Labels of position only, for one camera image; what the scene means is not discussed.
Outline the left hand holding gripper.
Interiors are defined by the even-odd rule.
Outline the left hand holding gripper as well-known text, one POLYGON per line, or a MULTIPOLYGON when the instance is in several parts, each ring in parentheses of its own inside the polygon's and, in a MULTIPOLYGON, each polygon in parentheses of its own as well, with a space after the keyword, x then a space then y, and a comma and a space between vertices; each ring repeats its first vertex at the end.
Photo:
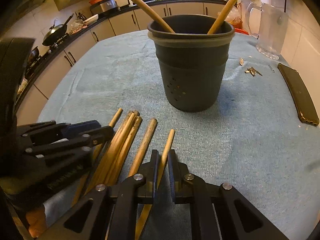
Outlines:
POLYGON ((33 238, 38 238, 47 230, 45 207, 41 205, 25 215, 28 222, 28 231, 33 238))

